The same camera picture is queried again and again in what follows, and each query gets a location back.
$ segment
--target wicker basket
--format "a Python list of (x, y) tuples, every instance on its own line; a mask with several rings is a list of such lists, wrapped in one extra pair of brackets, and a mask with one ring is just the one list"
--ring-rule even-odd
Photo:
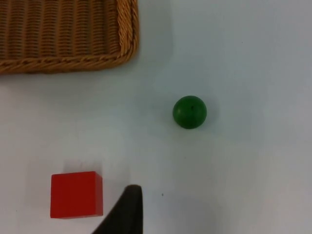
[(0, 74), (101, 70), (137, 47), (137, 0), (0, 0)]

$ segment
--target red cube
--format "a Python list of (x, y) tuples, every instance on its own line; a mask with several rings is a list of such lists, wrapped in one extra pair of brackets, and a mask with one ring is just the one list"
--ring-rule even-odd
[(96, 172), (52, 175), (51, 218), (81, 218), (102, 215), (101, 176)]

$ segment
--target ball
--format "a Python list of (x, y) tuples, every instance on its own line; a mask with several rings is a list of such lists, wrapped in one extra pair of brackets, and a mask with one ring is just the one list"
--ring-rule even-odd
[(185, 96), (174, 106), (175, 122), (185, 129), (194, 129), (203, 124), (207, 117), (205, 103), (196, 96)]

